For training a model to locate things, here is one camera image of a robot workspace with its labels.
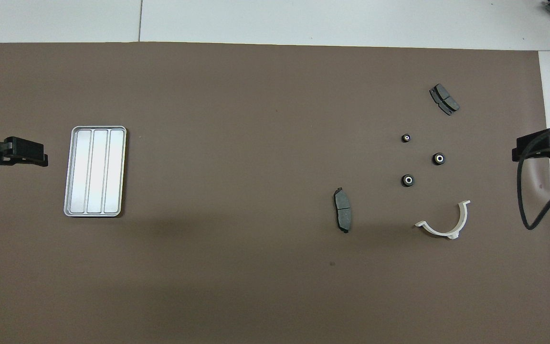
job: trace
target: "white plastic clip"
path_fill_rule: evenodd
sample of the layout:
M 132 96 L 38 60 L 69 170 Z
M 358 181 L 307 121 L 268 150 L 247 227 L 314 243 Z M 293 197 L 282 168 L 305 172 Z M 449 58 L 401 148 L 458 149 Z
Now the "white plastic clip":
M 463 201 L 459 202 L 458 205 L 460 206 L 460 220 L 458 221 L 458 224 L 455 225 L 453 229 L 448 231 L 447 233 L 441 233 L 437 232 L 426 221 L 420 221 L 415 224 L 417 227 L 423 227 L 426 231 L 438 235 L 440 237 L 448 237 L 449 239 L 457 239 L 457 237 L 460 236 L 460 231 L 462 228 L 464 228 L 465 222 L 468 219 L 468 208 L 466 205 L 470 203 L 470 201 Z

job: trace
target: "brown paper mat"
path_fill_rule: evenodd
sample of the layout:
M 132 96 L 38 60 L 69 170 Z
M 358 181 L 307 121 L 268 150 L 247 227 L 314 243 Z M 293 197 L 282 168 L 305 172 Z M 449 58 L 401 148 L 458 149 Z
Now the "brown paper mat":
M 128 129 L 120 218 L 63 215 L 78 125 Z M 550 343 L 550 215 L 523 228 L 510 161 L 544 126 L 536 52 L 0 44 L 0 140 L 50 156 L 0 167 L 0 343 Z M 526 181 L 533 215 L 548 162 Z M 413 226 L 463 200 L 459 239 Z

